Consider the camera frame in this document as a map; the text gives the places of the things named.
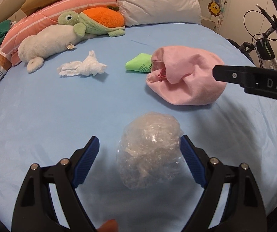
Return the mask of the left hand thumb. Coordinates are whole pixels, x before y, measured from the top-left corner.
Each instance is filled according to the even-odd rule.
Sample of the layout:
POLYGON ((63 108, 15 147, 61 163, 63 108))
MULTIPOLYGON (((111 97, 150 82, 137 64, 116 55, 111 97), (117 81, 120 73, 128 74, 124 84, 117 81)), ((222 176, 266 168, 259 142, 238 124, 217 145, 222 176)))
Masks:
POLYGON ((118 223, 114 219, 108 220, 97 229, 97 232, 118 232, 118 223))

